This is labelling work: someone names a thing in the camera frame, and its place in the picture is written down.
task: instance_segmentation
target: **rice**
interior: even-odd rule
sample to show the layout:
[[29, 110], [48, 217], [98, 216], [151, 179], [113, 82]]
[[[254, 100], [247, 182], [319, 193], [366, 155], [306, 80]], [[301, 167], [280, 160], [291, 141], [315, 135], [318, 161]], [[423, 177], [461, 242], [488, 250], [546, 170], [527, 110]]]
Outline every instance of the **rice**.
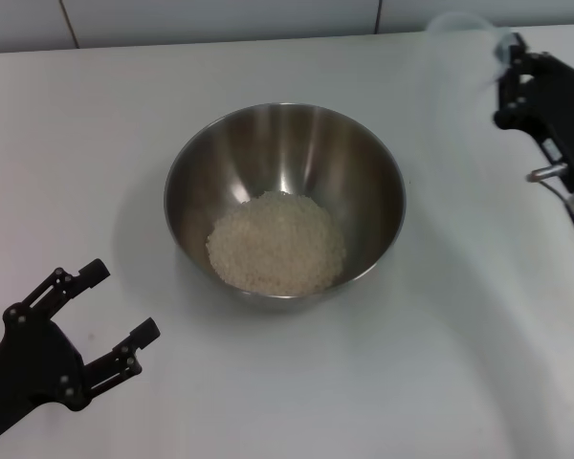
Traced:
[[341, 273], [346, 256], [327, 210], [306, 196], [276, 191], [217, 220], [207, 248], [225, 282], [266, 295], [322, 291]]

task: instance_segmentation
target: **tile grout line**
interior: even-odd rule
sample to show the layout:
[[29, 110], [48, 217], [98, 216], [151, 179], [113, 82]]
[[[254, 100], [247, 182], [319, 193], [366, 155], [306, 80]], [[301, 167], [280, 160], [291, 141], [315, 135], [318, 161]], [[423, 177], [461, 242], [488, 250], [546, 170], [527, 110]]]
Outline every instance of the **tile grout line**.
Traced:
[[383, 12], [383, 0], [379, 0], [379, 9], [376, 11], [376, 23], [374, 24], [374, 34], [378, 34], [381, 25], [381, 13]]
[[66, 25], [68, 26], [68, 30], [70, 31], [70, 36], [73, 38], [73, 40], [75, 42], [75, 46], [77, 47], [77, 49], [80, 49], [80, 46], [78, 45], [77, 36], [75, 35], [75, 30], [73, 29], [73, 25], [70, 22], [70, 17], [68, 17], [68, 12], [66, 11], [66, 6], [64, 5], [64, 0], [58, 0], [58, 2], [59, 2], [59, 7], [61, 8], [61, 13], [64, 16], [64, 20], [66, 21]]

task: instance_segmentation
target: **table surface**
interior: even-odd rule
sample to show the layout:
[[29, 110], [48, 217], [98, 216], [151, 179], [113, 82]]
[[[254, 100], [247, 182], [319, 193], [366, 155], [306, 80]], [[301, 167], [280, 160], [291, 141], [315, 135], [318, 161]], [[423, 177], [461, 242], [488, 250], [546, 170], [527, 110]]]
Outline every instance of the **table surface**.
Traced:
[[[574, 26], [522, 32], [574, 66]], [[494, 127], [493, 86], [426, 98], [424, 39], [0, 55], [0, 338], [9, 305], [96, 257], [112, 276], [55, 317], [83, 358], [147, 317], [162, 331], [140, 376], [79, 413], [42, 406], [0, 458], [574, 457], [574, 232], [523, 180], [544, 160]], [[279, 317], [200, 281], [163, 211], [187, 140], [269, 101], [367, 126], [408, 196], [376, 270]]]

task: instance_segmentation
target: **stainless steel bowl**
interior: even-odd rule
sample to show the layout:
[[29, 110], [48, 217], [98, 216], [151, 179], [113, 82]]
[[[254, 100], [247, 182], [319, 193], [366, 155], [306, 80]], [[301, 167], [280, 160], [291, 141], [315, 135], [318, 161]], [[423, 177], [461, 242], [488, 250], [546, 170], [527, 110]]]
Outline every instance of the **stainless steel bowl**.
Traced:
[[[325, 108], [271, 103], [230, 113], [185, 145], [166, 181], [168, 226], [193, 263], [227, 285], [209, 262], [214, 222], [269, 190], [309, 196], [338, 220], [347, 249], [344, 270], [323, 293], [376, 264], [397, 237], [406, 209], [400, 170], [374, 134]], [[302, 299], [229, 287], [272, 307], [290, 308]]]

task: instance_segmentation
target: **robotic arm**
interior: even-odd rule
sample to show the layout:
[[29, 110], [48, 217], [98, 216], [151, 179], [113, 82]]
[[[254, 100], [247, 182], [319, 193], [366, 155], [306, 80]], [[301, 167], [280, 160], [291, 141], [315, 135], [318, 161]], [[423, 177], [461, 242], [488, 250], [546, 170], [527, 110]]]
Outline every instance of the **robotic arm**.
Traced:
[[78, 275], [57, 268], [2, 319], [0, 342], [0, 435], [49, 402], [80, 411], [98, 395], [140, 374], [136, 351], [159, 335], [148, 318], [112, 351], [84, 364], [80, 353], [51, 318], [71, 299], [110, 274], [96, 259]]
[[[540, 147], [549, 166], [527, 181], [539, 183], [562, 199], [574, 224], [574, 69], [549, 53], [529, 53], [518, 33], [508, 47], [509, 67], [497, 86], [494, 121], [500, 129], [518, 129]], [[570, 193], [564, 198], [546, 180], [559, 177]]]

